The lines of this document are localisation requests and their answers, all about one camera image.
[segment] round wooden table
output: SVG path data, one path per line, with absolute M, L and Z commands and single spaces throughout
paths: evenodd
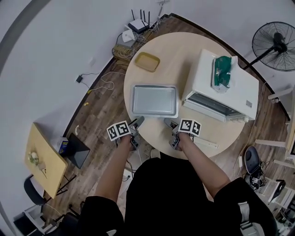
M 230 56 L 219 44 L 197 34 L 170 33 L 151 40 L 130 62 L 124 81 L 124 100 L 128 114 L 133 120 L 129 107 L 131 85 L 142 83 L 176 85 L 179 91 L 179 116 L 174 120 L 180 122 L 181 118 L 188 118 L 200 122 L 202 124 L 200 138 L 218 144 L 219 148 L 214 149 L 201 144 L 197 146 L 208 157 L 212 157 L 227 149 L 237 139 L 245 123 L 231 121 L 224 123 L 183 106 L 181 98 L 190 67 L 203 48 L 220 56 Z M 148 72 L 135 65 L 134 60 L 140 52 L 147 52 L 160 58 L 161 62 L 155 72 Z M 169 145 L 171 129 L 163 120 L 163 118 L 145 117 L 144 123 L 138 129 L 140 135 L 159 151 L 175 158 L 186 159 L 183 152 L 176 151 Z

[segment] person's right hand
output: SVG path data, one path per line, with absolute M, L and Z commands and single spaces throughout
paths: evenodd
M 184 145 L 187 143 L 187 142 L 191 142 L 192 140 L 190 139 L 190 136 L 188 133 L 183 133 L 183 132 L 180 132 L 178 134 L 178 137 L 179 137 L 179 145 L 178 147 L 180 148 L 180 151 L 183 150 L 184 148 Z

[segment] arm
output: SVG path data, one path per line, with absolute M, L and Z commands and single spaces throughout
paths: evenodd
M 230 179 L 193 143 L 188 134 L 180 133 L 179 139 L 179 147 L 183 150 L 201 181 L 214 198 L 219 190 L 230 183 Z
M 131 148 L 130 139 L 130 135 L 121 138 L 121 143 L 100 177 L 95 191 L 96 196 L 105 197 L 117 202 L 125 164 Z

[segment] silver baking tray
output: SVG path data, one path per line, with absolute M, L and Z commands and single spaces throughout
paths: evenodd
M 134 116 L 177 118 L 177 88 L 173 85 L 132 85 L 130 113 Z

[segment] wooden table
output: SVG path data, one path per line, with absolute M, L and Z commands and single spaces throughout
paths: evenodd
M 29 152 L 37 153 L 40 162 L 45 163 L 46 173 L 29 161 Z M 29 133 L 24 162 L 35 180 L 52 198 L 55 198 L 67 168 L 67 162 L 49 144 L 36 123 L 32 124 Z
M 130 118 L 134 119 L 129 110 L 132 84 L 177 85 L 179 91 L 179 116 L 176 120 L 180 121 L 180 118 L 189 118 L 195 119 L 202 124 L 200 138 L 218 144 L 219 148 L 214 149 L 201 144 L 197 144 L 197 146 L 208 157 L 212 157 L 227 149 L 240 135 L 245 124 L 231 121 L 223 123 L 182 106 L 181 97 L 190 67 L 203 48 L 220 56 L 230 56 L 219 44 L 197 34 L 170 33 L 151 40 L 137 54 L 147 52 L 159 57 L 161 62 L 156 72 L 151 73 L 137 67 L 134 63 L 137 54 L 134 56 L 125 76 L 124 100 Z M 173 150 L 169 145 L 171 130 L 164 124 L 162 118 L 145 117 L 144 123 L 138 130 L 140 135 L 154 148 L 169 156 L 186 159 L 183 152 Z

